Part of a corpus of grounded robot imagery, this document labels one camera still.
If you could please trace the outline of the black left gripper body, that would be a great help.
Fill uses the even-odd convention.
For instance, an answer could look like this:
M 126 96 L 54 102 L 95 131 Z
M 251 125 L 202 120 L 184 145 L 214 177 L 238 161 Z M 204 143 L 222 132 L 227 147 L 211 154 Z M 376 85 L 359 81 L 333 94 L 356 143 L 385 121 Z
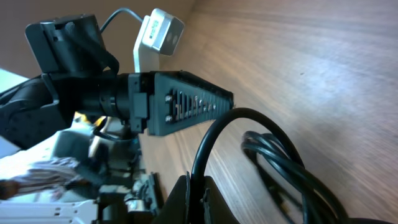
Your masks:
M 124 73 L 117 76 L 118 118 L 129 124 L 132 133 L 143 133 L 150 117 L 149 97 L 154 94 L 154 72 Z

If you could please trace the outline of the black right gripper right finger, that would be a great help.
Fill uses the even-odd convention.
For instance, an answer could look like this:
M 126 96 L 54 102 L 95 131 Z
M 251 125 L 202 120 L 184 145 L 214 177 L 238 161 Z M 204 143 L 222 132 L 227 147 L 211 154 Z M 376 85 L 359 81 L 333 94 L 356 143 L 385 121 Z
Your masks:
M 205 176 L 204 190 L 201 204 L 205 224 L 239 224 L 210 176 Z

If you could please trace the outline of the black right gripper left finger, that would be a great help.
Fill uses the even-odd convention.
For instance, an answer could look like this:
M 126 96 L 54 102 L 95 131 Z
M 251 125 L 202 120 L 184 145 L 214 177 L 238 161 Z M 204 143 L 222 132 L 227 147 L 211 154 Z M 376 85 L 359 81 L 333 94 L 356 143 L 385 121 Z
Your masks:
M 181 175 L 160 213 L 160 223 L 189 224 L 190 174 Z

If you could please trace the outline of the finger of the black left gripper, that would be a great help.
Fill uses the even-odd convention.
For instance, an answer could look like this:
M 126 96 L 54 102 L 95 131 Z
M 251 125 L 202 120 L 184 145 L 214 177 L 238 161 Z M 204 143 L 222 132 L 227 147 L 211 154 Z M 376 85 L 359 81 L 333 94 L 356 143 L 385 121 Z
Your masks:
M 186 71 L 157 72 L 147 132 L 166 136 L 217 119 L 234 106 L 233 93 Z

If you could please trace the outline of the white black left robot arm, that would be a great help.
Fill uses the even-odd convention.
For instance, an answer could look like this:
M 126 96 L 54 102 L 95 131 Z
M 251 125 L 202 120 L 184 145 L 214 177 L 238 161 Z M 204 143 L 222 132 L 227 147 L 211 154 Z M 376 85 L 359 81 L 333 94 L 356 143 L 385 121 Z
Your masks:
M 230 91 L 189 72 L 120 73 L 92 14 L 30 24 L 25 36 L 42 73 L 1 93 L 1 136 L 23 150 L 69 128 L 75 113 L 165 136 L 233 108 Z

